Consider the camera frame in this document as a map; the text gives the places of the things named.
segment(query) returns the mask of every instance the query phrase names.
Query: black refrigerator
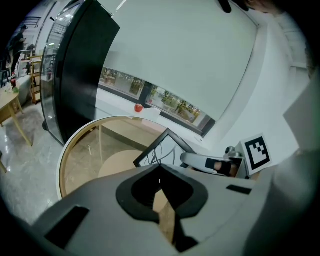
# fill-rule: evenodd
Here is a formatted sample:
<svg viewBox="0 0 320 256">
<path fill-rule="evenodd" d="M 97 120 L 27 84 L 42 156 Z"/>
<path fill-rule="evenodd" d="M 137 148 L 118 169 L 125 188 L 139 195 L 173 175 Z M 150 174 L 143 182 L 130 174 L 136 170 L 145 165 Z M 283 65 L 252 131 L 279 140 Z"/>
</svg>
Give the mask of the black refrigerator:
<svg viewBox="0 0 320 256">
<path fill-rule="evenodd" d="M 73 0 L 57 16 L 41 68 L 46 128 L 61 144 L 93 121 L 100 74 L 120 27 L 96 0 Z"/>
</svg>

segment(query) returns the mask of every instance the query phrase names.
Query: glass tabletop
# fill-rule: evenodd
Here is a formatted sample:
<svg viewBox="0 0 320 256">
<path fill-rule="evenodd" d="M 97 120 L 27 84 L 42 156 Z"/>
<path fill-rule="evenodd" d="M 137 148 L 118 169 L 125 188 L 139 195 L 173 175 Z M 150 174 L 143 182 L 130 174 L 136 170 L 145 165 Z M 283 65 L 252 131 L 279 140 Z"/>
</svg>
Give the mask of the glass tabletop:
<svg viewBox="0 0 320 256">
<path fill-rule="evenodd" d="M 61 197 L 93 179 L 135 168 L 133 161 L 165 130 L 152 121 L 127 116 L 107 117 L 83 127 L 61 158 Z"/>
</svg>

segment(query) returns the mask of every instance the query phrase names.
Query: floor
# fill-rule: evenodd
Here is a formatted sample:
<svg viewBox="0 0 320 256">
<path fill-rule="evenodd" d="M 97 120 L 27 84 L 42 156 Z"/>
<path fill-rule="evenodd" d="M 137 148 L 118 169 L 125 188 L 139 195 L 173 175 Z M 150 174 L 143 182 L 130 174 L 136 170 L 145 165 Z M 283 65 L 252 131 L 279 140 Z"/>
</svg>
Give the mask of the floor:
<svg viewBox="0 0 320 256">
<path fill-rule="evenodd" d="M 0 171 L 0 193 L 9 211 L 32 225 L 58 201 L 56 170 L 63 147 L 43 130 L 40 103 L 22 108 L 17 118 L 33 145 L 27 145 L 12 118 L 0 127 L 1 161 L 8 171 Z"/>
</svg>

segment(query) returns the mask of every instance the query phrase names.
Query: red apple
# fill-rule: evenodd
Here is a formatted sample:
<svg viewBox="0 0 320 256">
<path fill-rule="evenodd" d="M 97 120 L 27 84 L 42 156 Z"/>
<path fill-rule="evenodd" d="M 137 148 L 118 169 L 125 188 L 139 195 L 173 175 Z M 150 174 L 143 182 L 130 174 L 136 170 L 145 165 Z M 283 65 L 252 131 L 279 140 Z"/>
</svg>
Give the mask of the red apple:
<svg viewBox="0 0 320 256">
<path fill-rule="evenodd" d="M 144 107 L 141 104 L 135 104 L 134 105 L 134 111 L 135 112 L 141 112 L 144 109 Z"/>
</svg>

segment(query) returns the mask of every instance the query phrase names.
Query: person in black clothing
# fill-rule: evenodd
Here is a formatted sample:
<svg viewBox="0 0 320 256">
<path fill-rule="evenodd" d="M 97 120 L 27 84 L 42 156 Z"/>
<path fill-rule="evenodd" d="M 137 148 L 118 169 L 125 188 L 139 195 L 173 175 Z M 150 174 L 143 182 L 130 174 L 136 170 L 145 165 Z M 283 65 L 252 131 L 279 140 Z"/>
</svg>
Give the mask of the person in black clothing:
<svg viewBox="0 0 320 256">
<path fill-rule="evenodd" d="M 13 49 L 13 62 L 11 67 L 11 73 L 15 72 L 16 65 L 21 55 L 21 52 L 19 51 L 22 51 L 24 49 L 24 41 L 26 41 L 26 39 L 24 38 L 24 32 L 26 31 L 26 29 L 27 29 L 27 26 L 23 25 L 19 34 L 13 38 L 13 42 L 11 46 Z"/>
</svg>

